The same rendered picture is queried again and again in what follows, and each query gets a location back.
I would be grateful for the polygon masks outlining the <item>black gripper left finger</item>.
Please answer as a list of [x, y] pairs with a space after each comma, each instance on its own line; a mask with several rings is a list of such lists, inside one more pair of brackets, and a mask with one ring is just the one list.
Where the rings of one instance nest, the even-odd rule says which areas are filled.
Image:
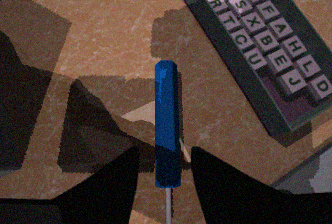
[[0, 224], [129, 224], [139, 148], [130, 147], [53, 199], [0, 198]]

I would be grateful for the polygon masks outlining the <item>blue stylus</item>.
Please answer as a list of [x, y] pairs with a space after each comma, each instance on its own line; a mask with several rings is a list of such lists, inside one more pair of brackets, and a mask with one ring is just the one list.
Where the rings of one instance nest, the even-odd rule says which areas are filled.
[[165, 188], [166, 224], [172, 224], [171, 188], [181, 186], [177, 64], [155, 64], [155, 186]]

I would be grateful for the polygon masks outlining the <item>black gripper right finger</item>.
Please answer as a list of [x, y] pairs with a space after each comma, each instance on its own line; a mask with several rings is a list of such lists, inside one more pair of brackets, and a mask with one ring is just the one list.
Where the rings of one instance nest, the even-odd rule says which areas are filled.
[[332, 191], [284, 194], [200, 147], [191, 167], [206, 224], [332, 224]]

